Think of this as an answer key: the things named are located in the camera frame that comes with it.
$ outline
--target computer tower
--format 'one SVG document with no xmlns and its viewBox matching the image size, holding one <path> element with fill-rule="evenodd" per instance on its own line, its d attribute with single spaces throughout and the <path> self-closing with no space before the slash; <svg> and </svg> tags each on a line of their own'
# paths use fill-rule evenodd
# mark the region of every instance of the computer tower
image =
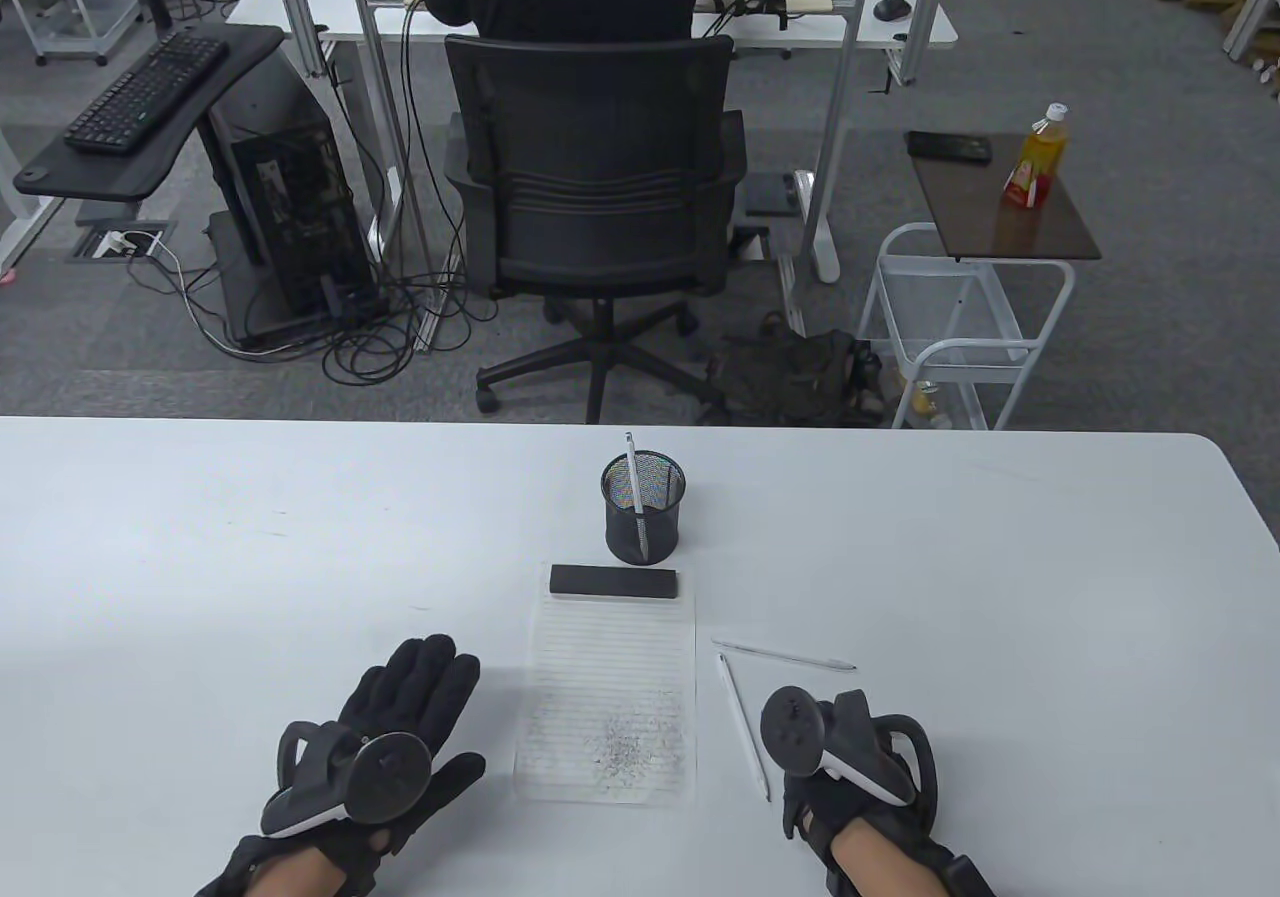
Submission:
<svg viewBox="0 0 1280 897">
<path fill-rule="evenodd" d="M 378 288 L 329 116 L 275 52 L 210 111 L 252 239 L 297 316 L 351 316 Z"/>
</svg>

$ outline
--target orange juice bottle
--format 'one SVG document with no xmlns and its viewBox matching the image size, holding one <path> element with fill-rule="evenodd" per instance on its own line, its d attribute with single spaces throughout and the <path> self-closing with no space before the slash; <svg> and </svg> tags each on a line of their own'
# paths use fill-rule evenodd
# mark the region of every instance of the orange juice bottle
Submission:
<svg viewBox="0 0 1280 897">
<path fill-rule="evenodd" d="M 1019 207 L 1039 207 L 1048 197 L 1053 174 L 1066 148 L 1065 102 L 1052 102 L 1044 119 L 1033 125 L 1018 155 L 1014 173 L 1005 182 L 1005 198 Z"/>
</svg>

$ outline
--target black glove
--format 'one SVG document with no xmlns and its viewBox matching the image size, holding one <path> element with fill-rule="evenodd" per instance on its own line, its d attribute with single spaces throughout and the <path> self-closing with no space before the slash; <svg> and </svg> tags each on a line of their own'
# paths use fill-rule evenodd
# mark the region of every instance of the black glove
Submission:
<svg viewBox="0 0 1280 897">
<path fill-rule="evenodd" d="M 453 732 L 479 678 L 480 660 L 457 654 L 452 637 L 438 633 L 426 640 L 407 640 L 387 667 L 365 672 L 338 723 L 369 740 L 397 731 L 416 733 L 435 756 Z M 406 814 L 381 827 L 337 820 L 293 837 L 244 837 L 227 869 L 197 897 L 239 897 L 265 860 L 307 847 L 319 848 L 347 875 L 339 897 L 365 897 L 374 888 L 374 873 L 383 856 L 398 853 L 426 819 L 479 781 L 484 764 L 479 754 L 453 758 L 434 770 L 422 796 Z M 379 830 L 388 830 L 390 842 L 375 851 L 370 838 Z"/>
<path fill-rule="evenodd" d="M 823 703 L 823 705 L 828 714 L 833 713 L 831 704 Z M 832 894 L 854 897 L 858 894 L 831 855 L 831 842 L 858 818 L 874 827 L 911 860 L 933 870 L 943 884 L 947 884 L 956 857 L 929 837 L 933 819 L 937 816 L 938 798 L 937 772 L 928 737 L 909 717 L 891 714 L 873 718 L 872 723 L 881 750 L 902 768 L 914 786 L 915 779 L 911 777 L 910 766 L 893 751 L 892 734 L 900 733 L 911 742 L 920 769 L 920 786 L 916 787 L 915 800 L 900 807 L 873 797 L 850 781 L 836 779 L 822 770 L 810 777 L 787 774 L 783 782 L 782 832 L 791 839 L 799 830 L 800 838 L 813 847 L 813 852 L 827 866 L 827 885 Z M 809 815 L 812 820 L 805 829 L 804 822 Z M 968 864 L 964 857 L 960 860 Z"/>
</svg>

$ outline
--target black eraser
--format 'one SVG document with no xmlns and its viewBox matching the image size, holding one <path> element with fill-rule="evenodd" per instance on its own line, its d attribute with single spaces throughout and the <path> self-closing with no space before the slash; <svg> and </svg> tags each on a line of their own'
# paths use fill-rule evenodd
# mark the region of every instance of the black eraser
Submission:
<svg viewBox="0 0 1280 897">
<path fill-rule="evenodd" d="M 675 571 L 552 564 L 550 591 L 557 595 L 675 600 L 678 590 Z"/>
</svg>

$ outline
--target computer mouse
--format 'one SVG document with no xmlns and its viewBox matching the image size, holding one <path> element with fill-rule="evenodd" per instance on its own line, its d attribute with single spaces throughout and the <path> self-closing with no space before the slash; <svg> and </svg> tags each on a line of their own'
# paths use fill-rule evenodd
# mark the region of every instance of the computer mouse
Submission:
<svg viewBox="0 0 1280 897">
<path fill-rule="evenodd" d="M 877 20 L 901 20 L 910 13 L 911 5 L 905 0 L 882 0 L 872 10 Z"/>
</svg>

